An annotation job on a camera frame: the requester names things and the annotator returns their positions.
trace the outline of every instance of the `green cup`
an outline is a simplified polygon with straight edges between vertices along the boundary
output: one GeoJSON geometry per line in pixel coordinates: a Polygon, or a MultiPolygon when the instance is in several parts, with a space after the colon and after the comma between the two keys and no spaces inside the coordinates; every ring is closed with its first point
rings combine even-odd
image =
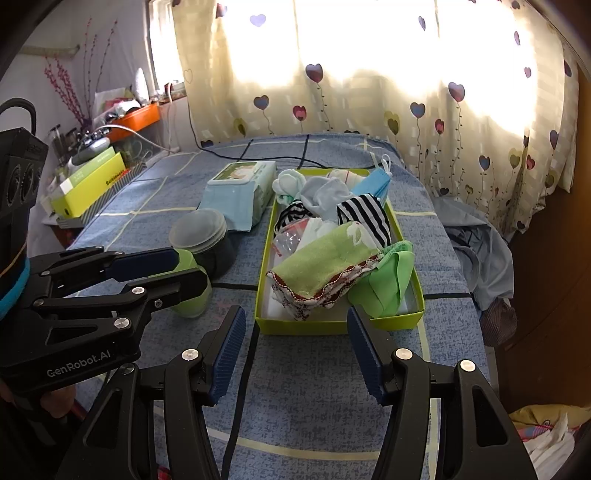
{"type": "MultiPolygon", "coordinates": [[[[198,268],[199,270],[201,270],[203,273],[205,273],[207,275],[207,272],[205,272],[205,269],[201,265],[197,265],[197,262],[193,258],[193,254],[189,250],[182,250],[180,248],[175,248],[175,250],[178,252],[177,267],[170,272],[159,273],[158,275],[152,275],[152,277],[164,275],[165,273],[182,272],[183,270],[189,270],[191,268],[198,268]]],[[[208,304],[211,296],[212,296],[212,284],[210,283],[209,277],[208,277],[207,278],[207,288],[200,296],[195,297],[190,300],[182,301],[178,305],[175,305],[174,307],[171,307],[171,308],[176,313],[178,313],[181,317],[195,318],[195,317],[198,317],[199,315],[201,315],[205,311],[205,308],[207,307],[207,304],[208,304]]]]}

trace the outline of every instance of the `pile of clothes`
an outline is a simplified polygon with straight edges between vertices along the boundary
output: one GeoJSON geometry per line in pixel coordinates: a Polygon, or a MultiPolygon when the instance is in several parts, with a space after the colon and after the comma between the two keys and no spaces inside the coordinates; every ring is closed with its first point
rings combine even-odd
{"type": "Polygon", "coordinates": [[[384,211],[390,176],[332,170],[326,177],[281,172],[273,183],[284,206],[274,226],[282,262],[267,272],[273,295],[295,320],[347,295],[376,317],[396,315],[410,282],[413,245],[392,243],[384,211]]]}

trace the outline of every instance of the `heart pattern curtain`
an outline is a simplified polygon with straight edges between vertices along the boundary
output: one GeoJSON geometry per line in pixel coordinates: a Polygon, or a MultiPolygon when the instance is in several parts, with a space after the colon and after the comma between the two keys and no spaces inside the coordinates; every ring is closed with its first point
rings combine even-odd
{"type": "Polygon", "coordinates": [[[578,72],[521,0],[173,0],[202,146],[356,133],[510,238],[574,171],[578,72]]]}

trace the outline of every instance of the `window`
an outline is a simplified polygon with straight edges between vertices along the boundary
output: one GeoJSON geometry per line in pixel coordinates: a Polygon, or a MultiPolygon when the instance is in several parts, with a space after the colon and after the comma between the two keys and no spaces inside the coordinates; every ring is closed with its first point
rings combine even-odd
{"type": "Polygon", "coordinates": [[[150,2],[150,44],[156,88],[163,91],[168,82],[182,82],[183,67],[178,57],[171,0],[150,2]]]}

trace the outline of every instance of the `blue strap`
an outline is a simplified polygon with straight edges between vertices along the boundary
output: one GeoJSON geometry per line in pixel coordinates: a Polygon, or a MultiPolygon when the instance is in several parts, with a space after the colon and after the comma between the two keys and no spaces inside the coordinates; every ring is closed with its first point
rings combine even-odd
{"type": "Polygon", "coordinates": [[[18,298],[21,296],[22,291],[25,289],[25,285],[27,285],[27,280],[29,279],[29,273],[31,272],[31,263],[29,259],[25,259],[25,267],[22,269],[21,274],[18,277],[18,280],[12,286],[10,290],[2,297],[0,300],[0,320],[2,320],[8,311],[14,307],[15,303],[18,301],[18,298]]]}

